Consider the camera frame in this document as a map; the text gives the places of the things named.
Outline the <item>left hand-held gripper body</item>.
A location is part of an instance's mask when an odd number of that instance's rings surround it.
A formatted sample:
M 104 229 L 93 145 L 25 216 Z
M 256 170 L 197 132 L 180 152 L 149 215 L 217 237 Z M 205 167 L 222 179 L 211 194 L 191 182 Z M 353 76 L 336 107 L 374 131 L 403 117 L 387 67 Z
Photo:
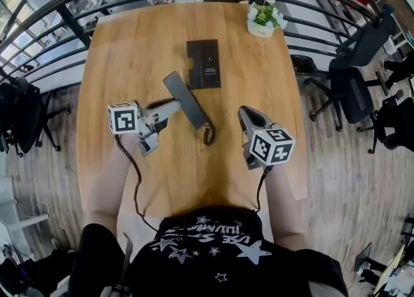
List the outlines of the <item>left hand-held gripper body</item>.
M 114 135 L 134 134 L 145 157 L 158 148 L 158 134 L 168 119 L 168 104 L 143 108 L 137 101 L 107 106 L 109 129 Z

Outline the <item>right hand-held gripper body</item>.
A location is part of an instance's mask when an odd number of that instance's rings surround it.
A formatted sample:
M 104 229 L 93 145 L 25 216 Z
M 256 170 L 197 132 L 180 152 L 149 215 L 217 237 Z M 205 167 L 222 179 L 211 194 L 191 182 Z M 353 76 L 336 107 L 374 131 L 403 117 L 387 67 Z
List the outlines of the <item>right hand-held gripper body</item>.
M 290 160 L 296 140 L 279 124 L 253 128 L 243 132 L 247 141 L 242 145 L 249 170 L 284 164 Z

